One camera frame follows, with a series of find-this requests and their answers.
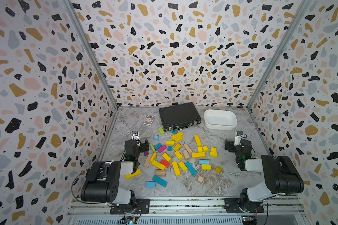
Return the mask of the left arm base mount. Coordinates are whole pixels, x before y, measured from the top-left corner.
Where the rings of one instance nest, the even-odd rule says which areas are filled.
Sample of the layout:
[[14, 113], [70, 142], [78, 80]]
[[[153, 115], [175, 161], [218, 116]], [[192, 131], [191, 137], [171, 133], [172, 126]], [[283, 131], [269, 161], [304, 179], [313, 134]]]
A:
[[110, 207], [110, 215], [148, 214], [150, 207], [149, 198], [131, 200], [129, 204], [114, 204]]

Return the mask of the yellow slanted block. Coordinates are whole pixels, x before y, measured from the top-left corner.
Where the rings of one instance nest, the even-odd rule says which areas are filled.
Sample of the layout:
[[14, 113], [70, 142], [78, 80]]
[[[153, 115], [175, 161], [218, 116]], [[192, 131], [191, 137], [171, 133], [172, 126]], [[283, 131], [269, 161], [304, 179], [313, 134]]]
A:
[[154, 166], [154, 167], [156, 167], [157, 169], [160, 169], [160, 170], [165, 170], [166, 169], [165, 165], [163, 165], [163, 164], [161, 164], [161, 163], [159, 163], [159, 162], [157, 162], [155, 160], [151, 162], [151, 165]]

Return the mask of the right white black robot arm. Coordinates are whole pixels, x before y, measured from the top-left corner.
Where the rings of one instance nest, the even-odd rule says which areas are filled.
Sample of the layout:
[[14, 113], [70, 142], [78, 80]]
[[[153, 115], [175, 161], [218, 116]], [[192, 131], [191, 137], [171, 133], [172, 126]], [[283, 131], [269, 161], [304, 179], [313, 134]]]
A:
[[262, 172], [264, 181], [258, 185], [245, 188], [234, 202], [226, 203], [228, 212], [264, 212], [263, 203], [276, 196], [301, 193], [304, 181], [288, 156], [262, 155], [252, 156], [252, 143], [249, 140], [225, 141], [224, 149], [234, 153], [237, 167], [244, 172]]

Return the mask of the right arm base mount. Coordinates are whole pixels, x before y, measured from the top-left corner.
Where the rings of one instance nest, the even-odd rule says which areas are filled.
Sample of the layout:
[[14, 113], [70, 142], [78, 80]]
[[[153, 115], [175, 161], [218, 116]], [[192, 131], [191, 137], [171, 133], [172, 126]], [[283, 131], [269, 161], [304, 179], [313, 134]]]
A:
[[240, 198], [225, 198], [224, 208], [227, 213], [264, 213], [263, 203], [254, 203]]

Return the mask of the white plastic bin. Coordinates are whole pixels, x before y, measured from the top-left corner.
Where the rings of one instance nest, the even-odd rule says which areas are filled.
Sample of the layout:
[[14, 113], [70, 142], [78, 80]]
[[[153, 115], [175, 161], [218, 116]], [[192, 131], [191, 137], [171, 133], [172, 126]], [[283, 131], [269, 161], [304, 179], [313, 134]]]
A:
[[238, 124], [235, 113], [225, 110], [206, 110], [204, 121], [206, 128], [216, 130], [233, 130]]

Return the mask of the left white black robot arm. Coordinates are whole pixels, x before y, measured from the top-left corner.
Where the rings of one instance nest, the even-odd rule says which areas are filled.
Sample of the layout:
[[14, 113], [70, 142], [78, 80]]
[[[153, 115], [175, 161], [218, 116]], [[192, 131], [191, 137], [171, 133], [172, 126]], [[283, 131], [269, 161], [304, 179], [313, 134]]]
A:
[[125, 141], [124, 154], [119, 161], [98, 161], [88, 169], [80, 193], [85, 203], [111, 203], [118, 206], [136, 205], [134, 191], [122, 189], [120, 178], [135, 177], [141, 173], [139, 156], [149, 150], [149, 142], [139, 139]]

